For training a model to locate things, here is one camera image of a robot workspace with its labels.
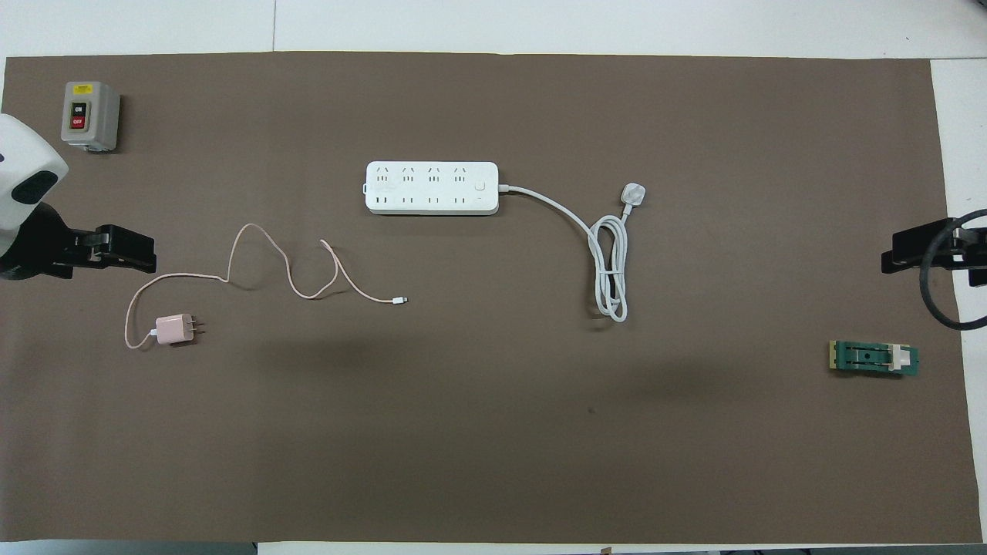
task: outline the power cord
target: power cord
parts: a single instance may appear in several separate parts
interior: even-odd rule
[[[987,316],[978,318],[976,320],[970,320],[968,322],[957,322],[952,318],[949,318],[942,310],[936,306],[936,301],[932,298],[932,292],[929,291],[929,268],[932,267],[932,260],[939,253],[939,248],[946,242],[946,240],[952,235],[952,232],[959,229],[964,223],[977,219],[979,217],[987,216],[987,209],[975,210],[964,216],[961,216],[954,220],[951,224],[943,228],[939,232],[939,235],[929,243],[929,248],[926,249],[925,255],[922,257],[922,264],[919,266],[919,291],[922,293],[922,302],[925,303],[926,308],[932,315],[942,322],[942,324],[948,328],[959,331],[969,331],[978,330],[987,326]]]
[[[635,206],[640,206],[645,199],[645,188],[636,183],[626,184],[620,195],[620,199],[624,202],[623,214],[620,217],[607,214],[596,220],[596,223],[591,226],[586,225],[586,222],[565,206],[530,189],[500,185],[497,190],[500,193],[520,193],[537,198],[565,214],[582,228],[586,233],[589,254],[593,257],[593,264],[596,267],[596,284],[593,287],[596,296],[596,308],[600,314],[609,316],[614,322],[627,320],[627,278],[624,272],[627,264],[627,216],[630,215]],[[614,237],[613,248],[610,250],[609,268],[603,248],[600,246],[600,230],[602,229],[606,229]]]
[[[380,303],[384,303],[384,304],[404,304],[404,303],[408,302],[408,298],[407,297],[394,297],[392,299],[380,299],[380,298],[377,298],[377,297],[370,296],[370,295],[366,294],[365,292],[363,292],[359,287],[356,286],[356,283],[354,283],[353,280],[349,277],[349,274],[346,273],[346,268],[344,268],[342,266],[342,261],[340,260],[340,257],[337,256],[336,251],[333,250],[333,247],[331,247],[329,245],[329,243],[326,242],[325,239],[319,239],[319,243],[321,243],[322,246],[327,251],[329,251],[329,254],[332,255],[332,257],[333,257],[333,263],[336,266],[336,270],[333,272],[333,278],[330,279],[328,283],[326,283],[325,285],[323,285],[322,288],[320,288],[318,291],[316,291],[316,292],[314,292],[314,293],[312,293],[310,295],[306,295],[306,294],[302,293],[301,291],[299,291],[298,290],[298,287],[295,286],[294,279],[291,277],[291,263],[288,261],[288,255],[286,255],[284,253],[284,251],[280,247],[277,246],[277,243],[275,243],[274,240],[271,239],[270,235],[268,235],[267,232],[262,227],[260,227],[256,223],[248,223],[247,225],[244,225],[243,227],[240,228],[240,231],[237,233],[236,238],[233,240],[233,247],[230,249],[230,258],[229,258],[229,260],[227,261],[227,264],[226,264],[226,277],[213,276],[213,275],[210,275],[210,274],[191,274],[191,273],[188,273],[188,272],[175,272],[175,273],[172,273],[172,274],[162,274],[160,276],[157,276],[154,279],[151,279],[150,281],[148,281],[147,283],[144,283],[139,289],[137,289],[137,292],[135,292],[133,294],[133,298],[130,299],[130,304],[127,305],[127,308],[126,308],[126,319],[123,320],[123,341],[126,343],[126,345],[130,349],[140,349],[141,347],[144,346],[145,343],[147,343],[152,337],[154,337],[156,335],[156,332],[157,332],[156,329],[151,330],[150,332],[147,333],[146,336],[144,336],[144,339],[141,340],[141,342],[138,343],[137,345],[133,345],[130,342],[130,314],[133,312],[133,306],[134,306],[134,304],[137,303],[137,299],[140,297],[141,293],[143,293],[148,287],[150,287],[151,285],[157,283],[158,281],[161,281],[162,279],[168,279],[168,278],[215,279],[217,281],[222,281],[223,283],[229,283],[230,282],[230,275],[233,272],[233,255],[235,255],[236,252],[237,252],[237,246],[240,244],[240,237],[243,236],[244,231],[247,231],[247,229],[248,228],[251,228],[251,227],[253,227],[253,228],[259,230],[261,233],[263,233],[264,236],[267,238],[267,241],[270,242],[271,246],[274,247],[274,249],[278,252],[278,254],[281,255],[281,258],[284,259],[284,271],[285,271],[285,273],[288,276],[288,285],[291,286],[291,290],[294,291],[296,295],[300,296],[303,299],[306,299],[306,300],[314,300],[314,299],[317,299],[319,297],[319,295],[321,295],[322,293],[324,293],[326,291],[326,289],[328,289],[333,283],[336,282],[336,278],[340,275],[340,272],[342,272],[342,276],[344,278],[346,278],[346,281],[349,281],[349,284],[353,287],[353,290],[356,291],[357,293],[359,293],[360,295],[362,295],[364,298],[366,298],[368,300],[372,300],[374,302],[380,302]]]

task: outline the power strip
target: power strip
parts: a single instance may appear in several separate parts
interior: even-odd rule
[[[364,201],[375,214],[491,215],[498,208],[493,162],[367,164]]]

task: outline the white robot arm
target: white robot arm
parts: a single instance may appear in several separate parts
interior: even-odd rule
[[[0,114],[0,256],[21,224],[68,173],[51,145],[12,116]]]
[[[0,278],[71,278],[77,267],[155,272],[154,239],[115,225],[69,229],[41,201],[67,173],[40,135],[0,114]]]

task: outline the white power cord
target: white power cord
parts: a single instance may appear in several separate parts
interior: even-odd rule
[[[596,295],[596,308],[599,309],[600,314],[609,316],[614,322],[627,320],[627,279],[624,274],[624,267],[627,264],[627,216],[635,206],[640,206],[645,199],[645,188],[636,183],[628,183],[620,195],[620,199],[624,202],[623,215],[617,217],[607,214],[596,220],[596,223],[591,226],[586,225],[579,216],[565,206],[530,189],[500,185],[498,190],[501,193],[521,193],[537,198],[572,218],[572,221],[586,232],[589,254],[593,257],[593,264],[596,266],[596,285],[593,287]],[[606,229],[614,236],[614,245],[610,250],[609,268],[607,268],[603,248],[600,246],[601,229]]]

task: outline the white table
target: white table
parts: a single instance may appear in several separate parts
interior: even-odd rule
[[[987,9],[972,0],[0,0],[0,67],[7,56],[272,50],[929,58],[949,215],[987,206]],[[965,280],[965,274],[955,276],[960,317],[987,313],[987,291],[970,289]],[[963,333],[963,363],[987,529],[987,329]],[[601,547],[470,544],[469,551],[587,553]],[[265,555],[464,550],[462,544],[261,545]]]

